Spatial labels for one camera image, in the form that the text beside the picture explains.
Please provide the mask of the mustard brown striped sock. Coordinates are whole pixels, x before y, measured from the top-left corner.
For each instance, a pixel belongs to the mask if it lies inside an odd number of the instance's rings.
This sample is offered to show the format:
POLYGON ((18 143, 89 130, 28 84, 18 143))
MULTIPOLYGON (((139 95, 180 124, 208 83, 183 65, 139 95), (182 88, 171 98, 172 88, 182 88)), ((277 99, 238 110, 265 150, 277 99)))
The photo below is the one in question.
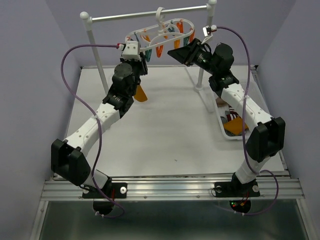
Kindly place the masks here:
POLYGON ((148 100, 148 97, 146 95, 146 93, 144 92, 143 88, 141 87, 141 85, 138 85, 136 88, 136 93, 133 96, 134 99, 140 103, 146 102, 148 100))

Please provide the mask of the white round clip hanger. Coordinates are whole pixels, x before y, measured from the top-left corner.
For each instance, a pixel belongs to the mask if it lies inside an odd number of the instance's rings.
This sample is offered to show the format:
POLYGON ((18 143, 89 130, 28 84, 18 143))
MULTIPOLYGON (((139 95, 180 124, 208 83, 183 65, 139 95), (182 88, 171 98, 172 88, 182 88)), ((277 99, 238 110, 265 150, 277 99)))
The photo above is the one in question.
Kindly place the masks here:
POLYGON ((125 37, 125 43, 127 41, 138 41, 140 52, 145 53, 146 50, 152 49, 152 53, 155 52, 155 55, 156 47, 160 45, 163 45, 164 51, 164 46, 167 44, 172 49, 178 49, 189 44, 195 37, 194 24, 184 18, 165 20, 164 10, 163 7, 159 7, 155 12, 155 25, 130 32, 125 37))

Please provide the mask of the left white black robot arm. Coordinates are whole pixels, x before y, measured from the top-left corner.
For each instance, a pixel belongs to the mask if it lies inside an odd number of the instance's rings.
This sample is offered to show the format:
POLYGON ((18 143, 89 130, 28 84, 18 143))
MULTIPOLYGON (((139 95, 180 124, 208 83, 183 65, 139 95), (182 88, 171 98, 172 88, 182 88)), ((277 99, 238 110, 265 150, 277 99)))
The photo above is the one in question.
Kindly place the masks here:
POLYGON ((134 103, 141 84, 147 75, 146 57, 142 52, 123 54, 114 69, 112 84, 106 97, 92 116, 64 140, 56 139, 51 145, 51 170, 75 186, 91 186, 100 197, 111 193, 110 177, 90 166, 87 155, 95 143, 102 143, 102 135, 119 121, 134 103))

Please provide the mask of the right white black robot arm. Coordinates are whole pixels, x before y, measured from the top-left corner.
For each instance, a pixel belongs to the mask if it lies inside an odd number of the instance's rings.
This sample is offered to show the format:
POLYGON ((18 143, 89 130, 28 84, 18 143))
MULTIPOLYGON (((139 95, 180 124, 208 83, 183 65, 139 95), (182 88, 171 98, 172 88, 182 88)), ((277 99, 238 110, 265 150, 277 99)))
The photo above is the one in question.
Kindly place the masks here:
POLYGON ((196 38, 186 46, 168 51, 168 55, 185 66, 197 65, 208 72, 211 75, 208 82, 212 91, 239 114, 250 131, 249 138, 244 142, 243 163, 233 173, 231 181, 214 184, 215 196, 260 196, 256 177, 266 162, 283 148, 285 121, 265 112, 246 94, 231 72, 234 56, 229 45, 220 43, 214 52, 210 52, 196 38))

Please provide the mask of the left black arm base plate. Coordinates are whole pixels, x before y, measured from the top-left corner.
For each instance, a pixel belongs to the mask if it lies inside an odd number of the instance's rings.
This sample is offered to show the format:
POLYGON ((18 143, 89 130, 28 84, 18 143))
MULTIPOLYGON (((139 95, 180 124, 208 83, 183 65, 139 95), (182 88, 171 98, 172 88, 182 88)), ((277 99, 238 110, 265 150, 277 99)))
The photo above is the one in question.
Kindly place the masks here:
MULTIPOLYGON (((125 199, 127 197, 126 182, 107 182, 101 191, 110 199, 125 199)), ((83 199, 103 199, 104 196, 93 186, 85 185, 82 189, 83 199)))

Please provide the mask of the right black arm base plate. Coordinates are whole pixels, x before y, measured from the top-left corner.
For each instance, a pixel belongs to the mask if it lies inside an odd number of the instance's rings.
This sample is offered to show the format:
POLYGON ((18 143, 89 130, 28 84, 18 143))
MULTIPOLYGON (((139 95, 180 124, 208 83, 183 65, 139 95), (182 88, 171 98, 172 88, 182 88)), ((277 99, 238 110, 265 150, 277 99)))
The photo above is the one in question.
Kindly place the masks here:
POLYGON ((231 181, 216 182, 214 191, 217 198, 242 198, 246 197, 247 194, 249 194, 249 197, 259 197, 261 195, 258 183, 255 180, 245 184, 231 181))

